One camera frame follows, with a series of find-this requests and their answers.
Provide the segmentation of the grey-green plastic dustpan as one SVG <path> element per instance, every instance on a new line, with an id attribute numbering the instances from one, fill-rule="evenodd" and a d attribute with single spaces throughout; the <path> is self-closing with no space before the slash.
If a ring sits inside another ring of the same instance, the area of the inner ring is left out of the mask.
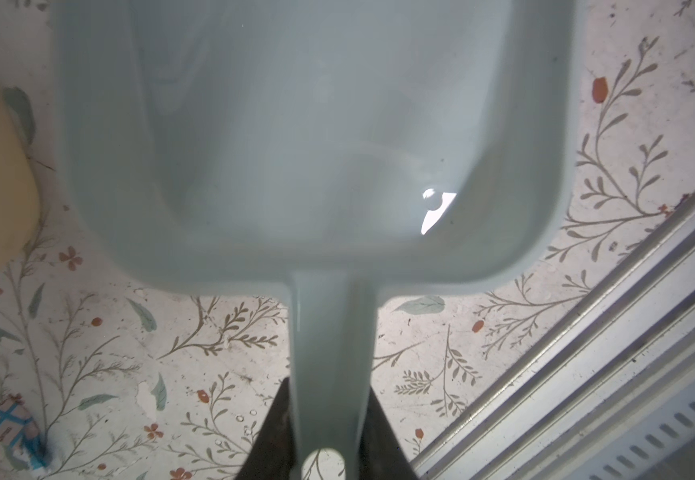
<path id="1" fill-rule="evenodd" d="M 377 314 L 527 270 L 573 186 L 580 1 L 55 1 L 57 154 L 132 277 L 287 303 L 294 458 L 367 448 Z"/>

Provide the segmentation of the blue paper scrap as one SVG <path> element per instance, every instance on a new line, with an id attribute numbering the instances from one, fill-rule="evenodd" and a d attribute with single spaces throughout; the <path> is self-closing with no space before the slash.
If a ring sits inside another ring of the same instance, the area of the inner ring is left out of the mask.
<path id="1" fill-rule="evenodd" d="M 0 402 L 0 445 L 31 471 L 45 471 L 50 455 L 30 411 L 12 397 Z"/>

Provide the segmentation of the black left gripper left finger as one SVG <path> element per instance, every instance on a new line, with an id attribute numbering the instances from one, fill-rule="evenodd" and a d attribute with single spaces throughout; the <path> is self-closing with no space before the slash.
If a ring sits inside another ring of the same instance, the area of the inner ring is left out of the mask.
<path id="1" fill-rule="evenodd" d="M 287 377 L 281 381 L 261 430 L 235 479 L 289 480 L 294 466 L 295 445 Z"/>

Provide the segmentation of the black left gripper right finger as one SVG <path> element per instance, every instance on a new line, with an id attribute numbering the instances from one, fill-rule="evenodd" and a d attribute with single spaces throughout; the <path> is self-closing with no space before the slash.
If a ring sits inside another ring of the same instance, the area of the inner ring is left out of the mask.
<path id="1" fill-rule="evenodd" d="M 359 479 L 419 479 L 401 450 L 379 398 L 372 389 L 369 390 L 367 415 L 359 443 Z"/>

